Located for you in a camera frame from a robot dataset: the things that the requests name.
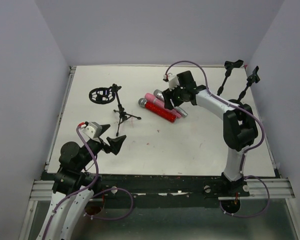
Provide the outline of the red glitter microphone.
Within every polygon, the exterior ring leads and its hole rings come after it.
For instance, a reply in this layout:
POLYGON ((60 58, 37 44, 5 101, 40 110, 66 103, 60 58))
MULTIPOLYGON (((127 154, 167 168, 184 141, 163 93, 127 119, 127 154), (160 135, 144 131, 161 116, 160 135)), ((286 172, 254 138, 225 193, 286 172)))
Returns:
POLYGON ((177 116, 160 108, 159 106, 155 105, 154 103, 151 103, 147 101, 145 98, 140 98, 138 100, 138 105, 142 108, 145 108, 149 110, 150 112, 164 118, 165 120, 174 123, 177 119, 177 116))

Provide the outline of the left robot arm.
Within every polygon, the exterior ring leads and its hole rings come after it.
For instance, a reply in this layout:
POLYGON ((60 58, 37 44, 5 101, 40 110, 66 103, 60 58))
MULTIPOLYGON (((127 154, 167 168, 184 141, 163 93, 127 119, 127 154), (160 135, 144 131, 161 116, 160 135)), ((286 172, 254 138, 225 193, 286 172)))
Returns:
POLYGON ((38 240, 68 240, 76 221, 88 201, 101 190, 97 157, 99 152, 117 155, 126 135, 116 138, 101 136, 110 124, 82 122, 76 133, 83 145, 68 141, 60 149, 59 169, 53 178, 49 209, 38 240))

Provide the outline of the black tripod microphone stand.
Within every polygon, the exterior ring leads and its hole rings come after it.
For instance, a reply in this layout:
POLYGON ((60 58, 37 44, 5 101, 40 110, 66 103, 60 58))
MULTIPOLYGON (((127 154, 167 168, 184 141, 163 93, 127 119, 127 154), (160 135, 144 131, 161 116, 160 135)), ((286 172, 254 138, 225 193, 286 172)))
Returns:
POLYGON ((114 100, 117 101, 117 109, 114 109, 114 113, 119 114, 119 121, 117 125, 117 131, 116 136, 119 136, 120 126, 122 123, 126 122, 127 120, 131 118, 135 118, 137 120, 141 120, 142 118, 140 116, 136 116, 133 114, 129 114, 126 112, 125 108, 121 104, 120 98, 119 98, 119 90, 122 88, 122 86, 119 86, 115 83, 113 83, 109 87, 97 87, 92 89, 89 94, 88 98, 89 100, 97 105, 106 105, 112 103, 114 100))

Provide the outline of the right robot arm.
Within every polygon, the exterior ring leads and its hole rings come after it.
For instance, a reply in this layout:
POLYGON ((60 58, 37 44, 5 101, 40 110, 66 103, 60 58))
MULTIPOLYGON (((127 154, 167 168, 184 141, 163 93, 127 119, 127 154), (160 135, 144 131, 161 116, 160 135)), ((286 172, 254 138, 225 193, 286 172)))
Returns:
POLYGON ((224 196, 234 194, 245 184, 243 168, 246 153, 258 137, 251 107, 220 98, 206 85, 197 85, 189 70, 177 75, 166 73, 163 81, 168 83, 168 88, 162 92, 165 108, 171 110, 190 102, 222 120, 223 140, 228 147, 228 153, 218 190, 224 196))

